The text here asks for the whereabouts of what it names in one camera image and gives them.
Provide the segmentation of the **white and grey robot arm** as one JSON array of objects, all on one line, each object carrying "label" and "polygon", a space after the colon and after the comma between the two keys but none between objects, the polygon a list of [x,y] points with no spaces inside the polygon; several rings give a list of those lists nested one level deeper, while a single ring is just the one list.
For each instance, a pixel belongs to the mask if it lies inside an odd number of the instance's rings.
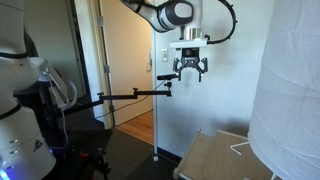
[{"label": "white and grey robot arm", "polygon": [[[181,26],[201,28],[202,0],[167,0],[158,6],[146,0],[120,2],[161,33]],[[23,0],[0,0],[1,180],[41,180],[56,164],[34,111],[14,97],[39,76],[24,42]]]}]

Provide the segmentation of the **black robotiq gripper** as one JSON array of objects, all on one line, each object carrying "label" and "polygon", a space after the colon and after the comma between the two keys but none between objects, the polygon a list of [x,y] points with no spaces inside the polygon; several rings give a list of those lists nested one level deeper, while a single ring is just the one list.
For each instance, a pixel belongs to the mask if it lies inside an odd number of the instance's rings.
[{"label": "black robotiq gripper", "polygon": [[[181,71],[182,69],[178,67],[180,60],[174,58],[173,60],[173,71],[178,76],[178,81],[181,81]],[[203,75],[208,71],[208,59],[203,58],[199,59],[199,49],[198,48],[183,48],[182,49],[182,58],[181,63],[183,68],[196,68],[199,72],[199,82]]]}]

